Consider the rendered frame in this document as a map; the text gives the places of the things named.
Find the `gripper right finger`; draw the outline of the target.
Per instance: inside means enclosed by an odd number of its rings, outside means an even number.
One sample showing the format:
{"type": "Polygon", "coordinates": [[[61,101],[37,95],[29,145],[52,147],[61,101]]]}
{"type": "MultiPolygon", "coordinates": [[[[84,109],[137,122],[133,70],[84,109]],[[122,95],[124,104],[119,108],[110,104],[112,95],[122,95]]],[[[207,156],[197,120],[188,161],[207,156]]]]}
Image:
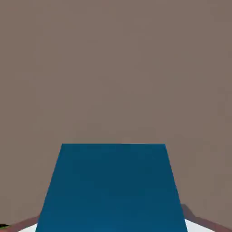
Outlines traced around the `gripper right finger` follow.
{"type": "Polygon", "coordinates": [[[186,204],[181,204],[188,232],[232,232],[218,223],[197,217],[186,204]]]}

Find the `small blue cube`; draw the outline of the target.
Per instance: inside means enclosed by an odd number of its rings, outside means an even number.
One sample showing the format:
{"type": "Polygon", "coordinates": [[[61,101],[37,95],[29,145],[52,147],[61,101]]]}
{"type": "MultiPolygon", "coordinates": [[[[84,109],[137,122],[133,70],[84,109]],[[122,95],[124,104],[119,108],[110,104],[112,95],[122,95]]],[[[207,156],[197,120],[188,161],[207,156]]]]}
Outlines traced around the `small blue cube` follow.
{"type": "Polygon", "coordinates": [[[36,232],[188,232],[164,144],[63,144],[36,232]]]}

